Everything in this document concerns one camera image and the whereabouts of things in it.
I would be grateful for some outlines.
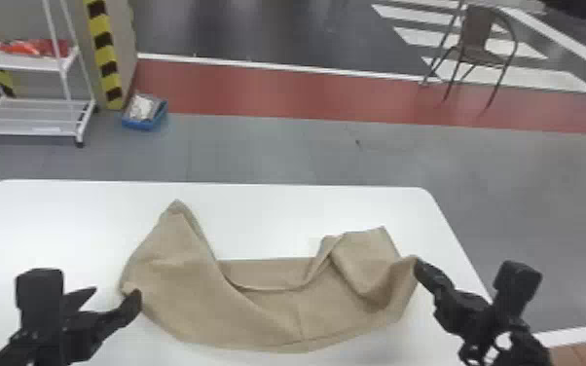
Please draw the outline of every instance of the white floor marking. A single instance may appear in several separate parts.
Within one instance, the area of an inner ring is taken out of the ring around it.
[[[186,55],[164,55],[164,54],[146,54],[138,53],[140,59],[152,59],[156,61],[166,62],[180,62],[180,63],[196,63],[203,65],[217,65],[217,66],[235,66],[244,68],[256,68],[262,70],[275,70],[275,71],[294,71],[294,72],[307,72],[312,74],[328,74],[328,75],[340,75],[340,76],[351,76],[360,78],[372,78],[372,79],[391,79],[391,80],[408,80],[413,82],[419,82],[422,80],[422,75],[407,75],[407,74],[395,74],[386,72],[374,72],[374,71],[355,71],[355,70],[343,70],[333,69],[325,67],[313,67],[313,66],[299,66],[299,65],[284,65],[280,63],[269,63],[269,62],[255,62],[255,61],[238,61],[232,59],[223,58],[210,58],[210,57],[191,57]],[[437,78],[430,78],[431,82],[440,82]]]
[[[400,35],[400,37],[402,37],[402,39],[404,39],[406,43],[410,45],[436,47],[443,38],[443,33],[430,30],[395,27],[395,31]],[[448,49],[451,46],[454,46],[457,41],[458,35],[450,34],[445,42],[444,48]],[[491,52],[500,55],[510,55],[513,51],[513,42],[504,39],[491,38],[487,42],[486,46]],[[547,59],[546,55],[533,49],[526,43],[520,43],[518,45],[518,52],[516,55],[530,58]]]
[[[429,5],[436,8],[454,9],[457,7],[455,0],[388,0],[395,3],[406,3],[415,5]]]
[[[430,57],[422,58],[427,64]],[[455,70],[456,62],[446,59],[436,74],[444,81],[450,80]],[[457,74],[457,80],[468,70],[469,64],[462,64]],[[489,67],[476,67],[465,79],[467,83],[494,85],[499,78],[500,70]],[[543,90],[586,92],[586,83],[566,71],[543,70],[519,66],[509,66],[504,80],[504,86],[535,88]]]
[[[561,329],[534,335],[548,348],[586,343],[586,327]]]
[[[452,15],[450,14],[425,12],[415,9],[391,7],[388,5],[373,4],[373,9],[375,9],[382,18],[419,21],[439,25],[448,25],[452,19]],[[461,22],[458,18],[457,21],[455,21],[455,27],[461,27]],[[506,32],[506,29],[497,24],[493,25],[493,30],[496,32]]]
[[[566,34],[519,10],[502,9],[502,11],[586,60],[586,46],[568,37]]]

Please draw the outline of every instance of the crosswalk stripe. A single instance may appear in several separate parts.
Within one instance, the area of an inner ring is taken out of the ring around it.
[[[373,4],[373,9],[375,9],[382,18],[419,21],[439,25],[448,25],[452,19],[452,15],[450,14],[425,12],[422,10],[391,7],[388,5]],[[458,18],[455,21],[455,27],[461,27],[461,22]],[[507,32],[506,29],[497,24],[493,25],[493,30],[496,32]]]
[[[430,57],[422,60],[429,64]],[[457,63],[446,59],[436,74],[443,80],[450,80]],[[468,64],[464,64],[458,71],[457,79],[467,71]],[[476,67],[465,79],[467,83],[494,85],[499,78],[500,70],[489,67]],[[534,69],[520,66],[509,66],[502,81],[504,86],[557,90],[565,92],[586,92],[586,82],[566,71]]]
[[[430,30],[395,27],[397,34],[410,45],[436,47],[443,38],[443,33]],[[454,46],[458,42],[458,35],[450,34],[445,42],[445,49]],[[513,42],[505,39],[491,38],[486,44],[489,51],[499,55],[510,55],[513,51]],[[547,56],[533,49],[526,43],[518,45],[518,56],[547,59]]]
[[[457,7],[455,0],[388,0],[394,3],[406,3],[414,5],[429,5],[436,8],[454,9]]]

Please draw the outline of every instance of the red floor stripe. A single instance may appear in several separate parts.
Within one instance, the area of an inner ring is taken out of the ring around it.
[[[134,86],[176,113],[586,133],[586,94],[140,60]]]

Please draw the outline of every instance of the metal chair leg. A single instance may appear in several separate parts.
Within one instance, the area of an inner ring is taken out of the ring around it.
[[[463,76],[461,76],[461,81],[463,81],[463,79],[465,79],[466,76],[470,75],[470,73],[472,72],[472,70],[475,69],[475,67],[479,66],[479,64],[477,63],[473,63],[472,66],[470,66],[470,68],[468,69],[468,71],[465,72],[465,74],[463,74]]]
[[[441,67],[441,65],[443,64],[443,61],[445,61],[446,58],[448,58],[448,55],[450,54],[450,52],[452,52],[455,48],[454,47],[450,47],[447,51],[445,51],[445,53],[443,54],[443,56],[441,57],[441,60],[438,61],[438,63],[436,64],[436,66],[434,66],[433,69],[431,69],[431,72],[429,72],[429,75],[431,74],[435,74],[436,71],[438,70],[439,67]]]
[[[452,79],[450,79],[450,84],[448,85],[448,89],[445,91],[445,95],[443,95],[443,101],[445,101],[448,98],[448,95],[450,95],[450,92],[452,91],[452,85],[455,83],[455,78],[457,77],[458,68],[461,66],[462,62],[463,62],[463,51],[459,50],[457,66],[455,66],[455,71],[452,73]]]
[[[502,84],[502,79],[504,79],[504,75],[506,74],[506,69],[508,69],[508,68],[509,68],[509,65],[507,64],[502,69],[502,73],[499,75],[499,79],[497,79],[497,84],[495,84],[495,88],[493,89],[493,92],[491,93],[491,97],[489,97],[489,102],[486,104],[487,108],[490,107],[491,104],[493,104],[493,99],[495,99],[495,96],[497,95],[497,90],[499,89],[499,86]]]

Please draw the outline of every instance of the concrete floor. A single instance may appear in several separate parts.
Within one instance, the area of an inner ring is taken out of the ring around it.
[[[139,132],[104,112],[83,150],[0,138],[8,178],[424,187],[487,285],[506,259],[544,272],[534,330],[586,325],[586,135],[178,114]]]

